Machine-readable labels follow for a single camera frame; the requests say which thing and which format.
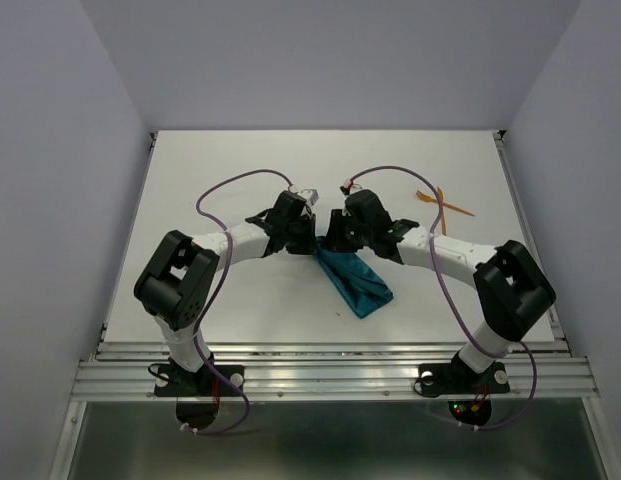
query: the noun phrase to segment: glass panel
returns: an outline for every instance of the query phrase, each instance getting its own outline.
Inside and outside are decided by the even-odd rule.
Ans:
[[[493,421],[522,406],[493,404]],[[224,415],[241,405],[222,405]],[[580,400],[538,400],[515,424],[473,433],[423,413],[445,402],[253,405],[236,433],[181,432],[174,404],[88,406],[70,478],[597,479]]]

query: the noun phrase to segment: teal cloth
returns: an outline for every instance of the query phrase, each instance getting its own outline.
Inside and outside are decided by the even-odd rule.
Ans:
[[[356,253],[334,253],[321,248],[317,237],[315,258],[359,318],[378,310],[394,298],[392,291]]]

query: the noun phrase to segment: white tabletop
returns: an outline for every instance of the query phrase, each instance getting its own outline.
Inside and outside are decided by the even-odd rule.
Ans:
[[[523,242],[521,226],[490,132],[431,131],[162,131],[145,182],[130,244],[108,320],[107,342],[161,342],[159,328],[132,294],[139,274],[163,236],[218,231],[200,217],[198,196],[218,182],[256,168],[284,172],[300,188],[316,188],[317,233],[325,233],[332,208],[343,205],[338,187],[365,168],[395,164],[440,186],[446,201],[476,214],[446,212],[448,235],[475,243]],[[434,204],[415,197],[416,179],[380,172],[358,180],[379,195],[390,215],[429,226]],[[226,186],[204,210],[228,225],[272,206],[285,182],[259,175]],[[434,274],[360,253],[394,292],[388,305],[358,319],[311,257],[279,253],[237,264],[202,329],[208,342],[377,343],[460,342],[459,329]],[[455,280],[450,291],[464,319],[482,321],[476,292]],[[528,341],[552,341],[549,317]]]

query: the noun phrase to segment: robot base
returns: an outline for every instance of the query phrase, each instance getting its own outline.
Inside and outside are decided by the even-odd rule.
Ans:
[[[425,363],[419,365],[419,378],[413,384],[415,393],[422,397],[440,395],[475,395],[484,385],[490,395],[510,393],[508,375],[503,363],[494,362],[483,374],[475,378],[459,375],[450,363]]]
[[[243,365],[215,365],[215,368],[225,378],[231,379],[236,374],[241,376],[242,382],[238,387],[243,390],[245,367]],[[155,397],[212,397],[214,380],[217,378],[205,365],[196,373],[188,372],[171,362],[158,366],[157,373],[167,377],[170,381],[157,380],[154,387]],[[220,397],[238,397],[239,394],[225,383],[219,384]]]

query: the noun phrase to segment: gray wall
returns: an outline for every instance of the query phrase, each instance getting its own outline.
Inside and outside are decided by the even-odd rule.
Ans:
[[[76,0],[0,0],[0,478],[46,478],[147,138]]]
[[[151,128],[504,128],[577,0],[81,0]]]
[[[621,452],[621,0],[577,11],[506,137],[557,308]]]

